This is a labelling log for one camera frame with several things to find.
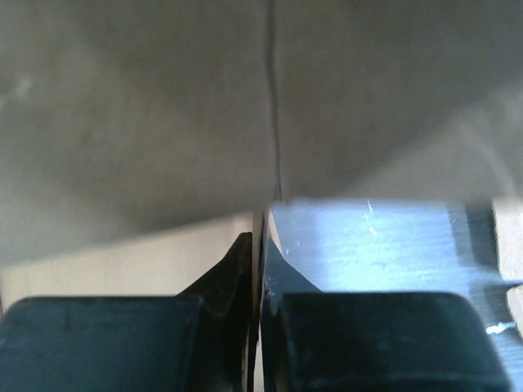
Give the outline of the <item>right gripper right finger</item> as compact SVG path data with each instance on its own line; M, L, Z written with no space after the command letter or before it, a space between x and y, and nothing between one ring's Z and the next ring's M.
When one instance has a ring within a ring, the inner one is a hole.
M450 292L324 292L272 241L261 351L267 391L509 391L478 313Z

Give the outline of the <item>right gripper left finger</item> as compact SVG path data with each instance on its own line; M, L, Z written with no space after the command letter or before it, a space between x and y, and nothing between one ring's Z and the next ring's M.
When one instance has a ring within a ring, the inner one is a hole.
M250 391L253 236L175 296L34 296L1 323L4 391Z

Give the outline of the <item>brown cardboard box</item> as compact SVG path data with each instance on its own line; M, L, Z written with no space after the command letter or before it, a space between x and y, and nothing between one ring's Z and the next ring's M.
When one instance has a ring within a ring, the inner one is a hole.
M4 1L1 294L174 293L277 203L322 287L522 198L519 1Z

